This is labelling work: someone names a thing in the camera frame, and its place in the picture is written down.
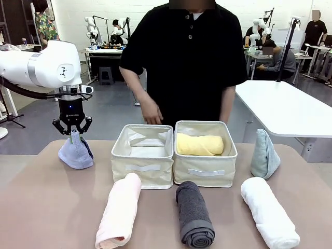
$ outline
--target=folded towel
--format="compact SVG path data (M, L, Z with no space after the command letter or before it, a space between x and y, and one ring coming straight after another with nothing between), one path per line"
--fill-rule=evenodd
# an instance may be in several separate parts
M182 243L192 248L210 246L215 232L198 186L193 182L182 183L176 190L176 202Z
M241 195L270 249L291 249L300 243L294 224L263 178L253 177L244 181Z
M58 155L69 167L76 170L93 166L93 154L89 145L76 130L71 132L71 137L61 147Z
M180 155L215 156L224 150L220 136L188 136L178 133L176 136L177 152Z
M95 237L96 249L113 249L130 240L141 186L141 180L135 173L129 173L114 183Z
M265 130L257 130L257 140L251 162L251 173L264 179L277 170L280 158L274 150L273 143Z

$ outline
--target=tripod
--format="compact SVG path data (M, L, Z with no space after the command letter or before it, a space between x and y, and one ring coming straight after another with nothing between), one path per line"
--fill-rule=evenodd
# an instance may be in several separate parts
M24 114L19 115L19 116L17 116L17 117L14 117L12 114L9 114L9 111L8 111L8 108L7 108L7 105L6 105L6 101L5 101L5 99L4 99L4 96L2 95L1 89L0 89L0 99L3 100L3 102L4 102L4 106L5 106L5 109L6 109L6 113L7 113L7 118L6 118L5 120L3 120L3 121L0 121L0 125L1 125L2 123L5 123L5 122L14 122L15 124L19 125L20 127L25 128L24 125L22 125L22 124L20 124L20 123L18 123L18 122L15 121L15 119L17 119L17 118L19 118L19 117L23 117Z

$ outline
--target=chair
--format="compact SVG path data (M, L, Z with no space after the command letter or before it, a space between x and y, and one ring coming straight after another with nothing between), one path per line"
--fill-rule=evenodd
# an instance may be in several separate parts
M112 76L112 70L110 67L99 67L99 85L113 85L114 79Z

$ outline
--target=fabric storage bin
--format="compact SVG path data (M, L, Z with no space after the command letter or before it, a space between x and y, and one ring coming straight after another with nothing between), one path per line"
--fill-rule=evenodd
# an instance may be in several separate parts
M190 136L221 136L224 151L221 156L185 156L177 152L177 134ZM200 187L229 188L235 175L238 156L234 141L227 126L219 121L179 121L175 126L174 182L192 181Z
M131 172L142 181L142 189L168 189L173 185L173 128L129 124L112 149L114 182Z

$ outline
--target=light blue towel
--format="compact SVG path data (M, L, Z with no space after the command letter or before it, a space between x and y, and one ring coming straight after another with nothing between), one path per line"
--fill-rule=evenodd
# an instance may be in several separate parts
M78 131L73 130L71 134L71 138L59 150L59 158L76 170L93 166L93 154L88 143L80 137Z
M251 173L254 176L268 179L280 165L280 157L274 150L273 143L265 130L257 130L257 140L253 159L251 162Z

